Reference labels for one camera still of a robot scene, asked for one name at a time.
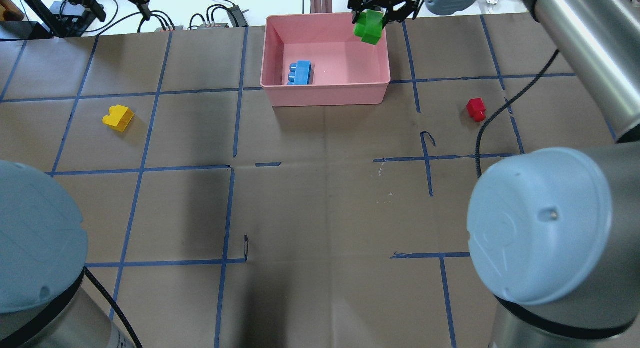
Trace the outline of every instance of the pink plastic container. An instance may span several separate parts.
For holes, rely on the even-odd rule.
[[[311,61],[311,84],[287,85],[297,61]],[[267,18],[260,85],[274,107],[380,104],[390,81],[386,32],[361,42],[351,13]]]

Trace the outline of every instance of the blue block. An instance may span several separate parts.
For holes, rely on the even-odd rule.
[[[306,86],[311,84],[311,61],[298,60],[288,67],[288,86]]]

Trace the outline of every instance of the table surface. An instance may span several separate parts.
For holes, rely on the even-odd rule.
[[[147,347],[486,348],[466,104],[493,113],[555,47],[526,14],[387,32],[393,80],[370,106],[273,108],[264,27],[0,43],[0,159],[73,196],[87,266]],[[101,123],[116,104],[136,115],[124,133]],[[560,57],[489,127],[482,164],[612,143]]]

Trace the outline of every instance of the yellow block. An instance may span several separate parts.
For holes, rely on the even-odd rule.
[[[133,116],[135,114],[131,109],[118,104],[109,108],[109,115],[105,115],[102,118],[102,122],[112,130],[124,132]]]

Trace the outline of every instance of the toy building block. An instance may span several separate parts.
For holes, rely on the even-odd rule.
[[[124,132],[133,116],[135,114],[131,109],[118,104],[109,108],[109,115],[105,115],[102,118],[102,122],[112,130]]]
[[[364,43],[370,45],[377,45],[380,38],[382,38],[382,24],[384,14],[381,11],[367,10],[360,13],[356,26],[353,29],[353,34],[356,37],[362,38]]]
[[[469,112],[469,116],[478,123],[487,118],[485,115],[486,110],[487,108],[485,108],[485,102],[482,101],[482,98],[471,99],[466,104],[466,111]]]
[[[311,84],[311,61],[298,60],[288,67],[288,86],[306,86]]]

